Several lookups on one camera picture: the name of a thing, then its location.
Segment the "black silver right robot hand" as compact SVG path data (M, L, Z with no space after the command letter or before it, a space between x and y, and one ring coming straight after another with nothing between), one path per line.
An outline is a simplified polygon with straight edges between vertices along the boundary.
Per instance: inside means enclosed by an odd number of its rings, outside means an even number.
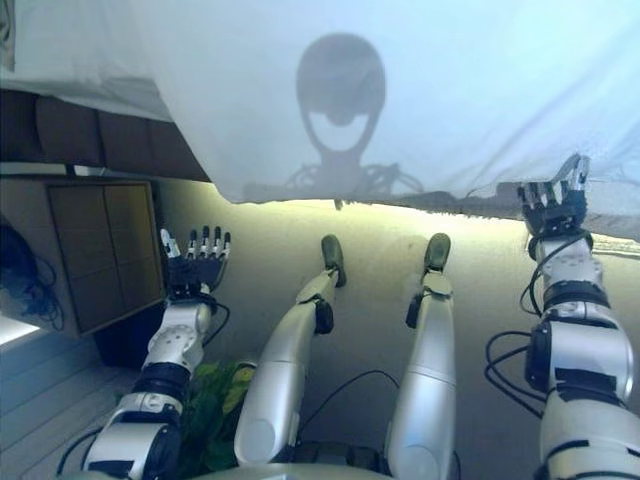
M536 238L571 235L586 218L586 183L590 158L571 155L556 176L545 182L528 182L516 192L529 233Z

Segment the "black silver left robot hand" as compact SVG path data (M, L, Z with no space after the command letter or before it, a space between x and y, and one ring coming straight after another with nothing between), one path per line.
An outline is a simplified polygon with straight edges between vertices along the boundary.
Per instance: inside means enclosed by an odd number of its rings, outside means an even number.
M184 253L166 228L160 229L163 251L168 261L169 287L174 296L210 294L221 284L231 253L231 233L220 226L193 229Z

